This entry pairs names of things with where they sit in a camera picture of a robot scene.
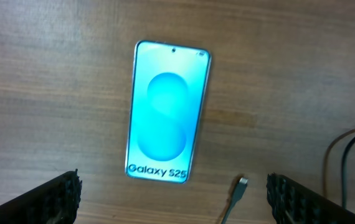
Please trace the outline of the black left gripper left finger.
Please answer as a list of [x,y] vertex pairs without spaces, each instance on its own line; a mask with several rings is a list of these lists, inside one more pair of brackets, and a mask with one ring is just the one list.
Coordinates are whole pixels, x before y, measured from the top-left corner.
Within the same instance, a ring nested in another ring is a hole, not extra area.
[[0,223],[73,223],[81,192],[78,170],[68,171],[0,205]]

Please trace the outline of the Galaxy S25 smartphone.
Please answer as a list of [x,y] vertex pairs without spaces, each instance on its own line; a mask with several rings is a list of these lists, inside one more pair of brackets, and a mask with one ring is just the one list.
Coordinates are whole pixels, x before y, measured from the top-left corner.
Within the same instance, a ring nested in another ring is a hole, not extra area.
[[141,40],[135,46],[125,173],[183,184],[211,68],[206,49]]

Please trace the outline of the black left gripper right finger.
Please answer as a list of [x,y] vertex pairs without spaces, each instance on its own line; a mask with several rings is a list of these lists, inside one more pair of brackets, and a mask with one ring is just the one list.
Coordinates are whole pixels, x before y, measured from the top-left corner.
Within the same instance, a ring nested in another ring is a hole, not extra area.
[[278,224],[355,224],[355,214],[276,173],[267,176],[267,201]]

